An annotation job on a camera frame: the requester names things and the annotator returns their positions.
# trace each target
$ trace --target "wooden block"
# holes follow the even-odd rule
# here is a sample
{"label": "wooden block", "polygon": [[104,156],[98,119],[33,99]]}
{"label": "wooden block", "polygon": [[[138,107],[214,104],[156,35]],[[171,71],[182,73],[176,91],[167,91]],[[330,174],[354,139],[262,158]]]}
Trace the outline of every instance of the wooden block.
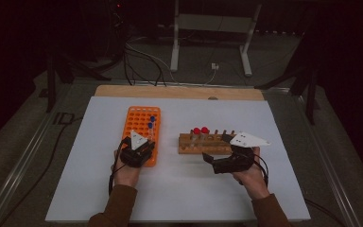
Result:
{"label": "wooden block", "polygon": [[231,145],[222,140],[222,134],[201,134],[194,138],[192,133],[179,136],[179,154],[225,154],[232,153]]}
{"label": "wooden block", "polygon": [[208,99],[215,97],[219,100],[264,100],[262,92],[248,88],[195,88],[195,87],[161,87],[161,86],[126,86],[100,85],[96,88],[95,96],[122,97],[153,97],[153,98],[191,98]]}

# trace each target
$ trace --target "black cable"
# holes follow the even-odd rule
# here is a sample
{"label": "black cable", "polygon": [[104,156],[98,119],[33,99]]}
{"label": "black cable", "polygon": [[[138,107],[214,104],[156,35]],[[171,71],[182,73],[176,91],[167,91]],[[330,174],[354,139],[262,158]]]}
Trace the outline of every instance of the black cable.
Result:
{"label": "black cable", "polygon": [[92,70],[98,72],[98,73],[102,73],[105,71],[108,71],[112,68],[114,68],[123,58],[123,55],[125,54],[124,51],[122,51],[121,55],[115,55],[112,57],[111,62],[106,63],[106,64],[102,64],[96,67],[91,68]]}
{"label": "black cable", "polygon": [[135,58],[140,58],[140,59],[145,59],[145,60],[149,60],[149,61],[152,61],[153,63],[155,63],[156,65],[157,65],[157,67],[159,68],[159,70],[160,70],[160,72],[159,72],[159,75],[158,75],[158,77],[155,79],[155,84],[152,84],[152,85],[154,85],[154,86],[157,86],[158,85],[158,81],[159,81],[159,79],[164,79],[164,73],[163,73],[163,71],[162,71],[162,68],[159,66],[159,64],[155,61],[155,60],[153,60],[152,58],[150,58],[149,56],[146,56],[146,55],[143,55],[143,56],[138,56],[138,55],[133,55],[133,54],[131,54],[131,53],[128,53],[128,55],[131,55],[131,56],[133,56],[133,57],[135,57]]}
{"label": "black cable", "polygon": [[[222,16],[222,19],[220,20],[220,23],[219,23],[219,26],[217,27],[217,30],[216,31],[219,31],[220,30],[220,27],[222,26],[223,24],[223,17]],[[214,49],[212,50],[212,53],[211,55],[209,56],[208,58],[208,61],[204,64],[204,68],[208,65],[209,61],[211,60],[211,58],[214,56],[214,53],[215,53],[215,50],[218,48],[218,44],[214,47]]]}
{"label": "black cable", "polygon": [[146,53],[143,53],[143,52],[140,52],[140,51],[137,51],[137,50],[135,50],[135,49],[132,49],[132,48],[127,48],[127,47],[125,47],[126,48],[126,50],[128,50],[128,51],[133,51],[133,52],[135,52],[135,53],[138,53],[138,54],[140,54],[140,55],[143,55],[143,56],[145,56],[145,58],[144,59],[146,59],[146,60],[150,60],[151,62],[153,62],[154,64],[155,64],[155,66],[158,68],[158,70],[159,70],[159,72],[160,72],[160,77],[162,77],[162,79],[163,79],[163,82],[164,82],[164,71],[162,70],[162,68],[161,68],[161,66],[150,56],[150,55],[148,55],[148,54],[146,54]]}
{"label": "black cable", "polygon": [[[194,35],[198,36],[201,39],[201,41],[198,42],[198,41],[192,40]],[[182,38],[181,40],[186,41],[186,42],[188,42],[190,44],[199,44],[199,45],[211,46],[211,45],[218,45],[218,44],[221,44],[223,42],[227,42],[227,41],[229,41],[231,39],[235,39],[236,36],[242,36],[242,35],[239,35],[239,34],[236,34],[236,33],[225,33],[224,37],[214,38],[214,39],[217,39],[217,40],[208,43],[208,42],[206,42],[205,36],[202,35],[201,32],[198,32],[197,34],[190,35],[189,37]]]}
{"label": "black cable", "polygon": [[139,73],[137,73],[137,71],[135,71],[133,68],[132,68],[132,66],[130,65],[130,62],[129,62],[129,60],[128,60],[128,63],[127,63],[127,66],[132,70],[132,72],[133,73],[135,73],[139,78],[141,78],[141,79],[143,79],[144,81],[146,81],[146,82],[148,82],[148,83],[150,83],[150,84],[152,84],[152,85],[154,85],[154,86],[157,86],[158,85],[158,81],[160,80],[160,79],[162,79],[162,81],[163,81],[163,83],[164,83],[164,86],[166,86],[166,84],[165,84],[165,82],[164,82],[164,72],[163,72],[163,70],[162,70],[162,68],[161,68],[161,66],[151,57],[151,56],[149,56],[148,54],[146,54],[146,53],[143,53],[143,52],[140,52],[140,51],[137,51],[137,50],[134,50],[134,49],[132,49],[132,48],[127,48],[127,47],[125,47],[125,49],[127,50],[127,51],[132,51],[132,52],[135,52],[135,53],[137,53],[137,54],[140,54],[140,55],[142,55],[142,56],[137,56],[137,55],[134,55],[134,54],[131,54],[131,53],[128,53],[127,51],[126,51],[126,55],[131,55],[131,56],[133,56],[133,57],[136,57],[136,58],[141,58],[141,59],[145,59],[145,60],[148,60],[148,61],[151,61],[152,63],[154,63],[155,64],[155,66],[158,68],[158,70],[159,70],[159,75],[158,75],[158,77],[156,78],[156,80],[155,80],[155,83],[152,83],[152,82],[150,82],[148,79],[146,79],[146,78],[144,78],[144,77],[142,77]]}
{"label": "black cable", "polygon": [[265,184],[268,186],[268,182],[269,182],[269,179],[268,179],[269,178],[268,165],[265,162],[265,160],[263,158],[261,158],[259,155],[254,154],[254,156],[258,157],[264,163],[264,165],[265,165],[265,168],[263,168],[261,166],[261,164],[259,164],[257,161],[254,160],[254,163],[261,168],[261,171],[263,172],[263,175],[264,175]]}
{"label": "black cable", "polygon": [[126,77],[126,80],[128,81],[129,85],[133,85],[129,79],[129,76],[128,76],[128,69],[126,67],[127,65],[127,62],[126,62],[126,54],[123,55],[123,68],[125,70],[125,77]]}
{"label": "black cable", "polygon": [[111,195],[112,193],[112,189],[113,189],[113,180],[114,180],[114,174],[119,171],[122,167],[124,167],[126,164],[123,164],[122,166],[120,166],[119,168],[116,168],[117,165],[117,160],[119,160],[119,156],[120,156],[120,151],[122,150],[122,146],[126,143],[126,138],[123,139],[122,141],[120,141],[119,147],[117,148],[116,151],[116,156],[114,156],[114,163],[113,163],[113,167],[112,167],[112,173],[111,176],[109,177],[109,185],[108,185],[108,192],[109,195]]}
{"label": "black cable", "polygon": [[73,124],[75,121],[81,120],[82,117],[76,118],[72,120],[69,124],[64,125],[60,133],[57,137],[57,140],[55,142],[55,145],[52,149],[51,157],[49,159],[48,165],[43,170],[43,173],[40,175],[40,177],[37,179],[37,181],[28,189],[28,191],[23,195],[23,197],[14,205],[14,207],[8,212],[8,214],[1,220],[0,227],[8,220],[8,218],[13,214],[13,212],[20,206],[20,204],[26,199],[26,197],[31,193],[32,190],[38,185],[38,183],[43,179],[43,176],[45,175],[46,171],[51,167],[52,161],[54,160],[55,153],[57,151],[58,143],[61,139],[61,135],[63,134],[64,130],[71,124]]}
{"label": "black cable", "polygon": [[323,212],[324,214],[326,214],[327,216],[329,216],[330,218],[332,218],[335,222],[337,222],[340,226],[342,227],[346,227],[346,225],[338,218],[336,217],[332,212],[330,212],[328,209],[324,208],[323,206],[309,200],[309,199],[304,199],[305,203],[307,203],[308,205],[313,206],[314,208],[320,210],[321,212]]}
{"label": "black cable", "polygon": [[125,59],[126,59],[126,66],[131,69],[131,80],[132,80],[132,85],[135,85],[135,77],[134,77],[134,73],[135,70],[131,67],[130,65],[130,60],[129,60],[129,56],[127,54],[125,54]]}

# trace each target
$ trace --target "white table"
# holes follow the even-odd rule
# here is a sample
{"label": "white table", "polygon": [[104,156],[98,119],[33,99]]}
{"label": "white table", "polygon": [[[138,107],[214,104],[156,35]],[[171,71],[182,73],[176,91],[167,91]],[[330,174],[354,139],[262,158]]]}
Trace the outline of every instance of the white table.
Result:
{"label": "white table", "polygon": [[309,219],[302,192],[266,101],[92,97],[51,202],[47,221],[87,221],[102,212],[108,180],[129,106],[162,110],[158,161],[142,170],[132,222],[245,221],[251,201],[230,174],[214,174],[201,155],[178,154],[179,133],[194,127],[245,131],[266,138],[261,155],[269,190],[290,220]]}

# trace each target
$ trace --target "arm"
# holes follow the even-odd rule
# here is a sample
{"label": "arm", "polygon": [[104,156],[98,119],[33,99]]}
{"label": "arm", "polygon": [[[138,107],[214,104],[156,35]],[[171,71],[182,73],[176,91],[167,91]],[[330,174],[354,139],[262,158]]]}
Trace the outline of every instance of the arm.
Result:
{"label": "arm", "polygon": [[114,175],[114,187],[105,211],[92,216],[88,222],[89,227],[123,227],[129,224],[137,196],[135,185],[138,182],[140,168],[124,166],[118,159],[116,169],[118,170]]}
{"label": "arm", "polygon": [[[253,148],[255,161],[259,163],[259,148]],[[284,211],[274,194],[270,194],[265,184],[261,169],[252,165],[250,169],[242,172],[235,172],[233,176],[241,182],[252,199],[254,214],[258,219],[258,226],[261,227],[290,227]]]}

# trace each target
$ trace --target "floor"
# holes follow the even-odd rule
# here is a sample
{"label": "floor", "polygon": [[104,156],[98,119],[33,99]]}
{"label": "floor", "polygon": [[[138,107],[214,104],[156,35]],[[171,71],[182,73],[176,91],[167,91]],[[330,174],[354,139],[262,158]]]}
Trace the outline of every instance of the floor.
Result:
{"label": "floor", "polygon": [[[244,41],[244,37],[226,36],[223,42],[217,39],[182,39],[178,72],[171,74],[167,70],[168,66],[159,62],[164,73],[164,83],[175,86],[187,84],[248,88],[260,85],[283,74],[300,38],[255,34],[249,49],[253,69],[253,76],[250,78],[243,75],[239,59],[237,48],[241,41]],[[153,41],[144,37],[133,37],[128,42],[128,47],[155,56],[167,65],[170,64],[171,38],[162,37]],[[158,77],[159,70],[152,62],[132,55],[129,55],[129,61],[131,67],[145,79],[155,81]],[[219,70],[216,72],[210,67],[213,62],[219,65]],[[54,148],[56,152],[50,168],[46,170],[41,181],[9,215],[3,226],[86,226],[86,223],[63,224],[44,221],[80,124],[80,121],[75,122],[61,132],[63,126],[54,124],[54,121],[57,113],[83,116],[89,98],[94,95],[98,85],[128,84],[123,66],[120,62],[103,73],[112,79],[108,82],[96,81],[77,71],[73,84],[58,82],[58,102],[52,113],[45,112],[47,100],[39,97],[40,91],[46,88],[46,73],[35,79],[37,85],[35,93],[0,131],[0,219],[16,206],[26,191],[38,180],[48,165]],[[128,75],[130,81],[134,82],[130,69]],[[147,84],[138,81],[136,74],[134,77],[137,80],[136,84]],[[287,91],[291,83],[292,80],[285,81],[277,88],[263,91],[263,94],[274,114],[304,197],[328,209],[337,218],[345,221],[346,226],[363,226],[363,165],[347,133],[321,87],[317,88],[316,93],[316,125],[308,124],[303,116],[305,96],[290,96]],[[26,153],[29,154],[25,158],[28,159],[28,164],[18,167],[17,161]],[[22,169],[23,172],[13,172],[13,169]],[[6,178],[13,175],[16,175],[17,181],[8,182]],[[296,222],[295,226],[339,226],[320,210],[313,206],[308,208],[311,220]],[[244,224],[255,226],[255,221]],[[242,226],[243,223],[131,224],[131,226],[184,225]]]}

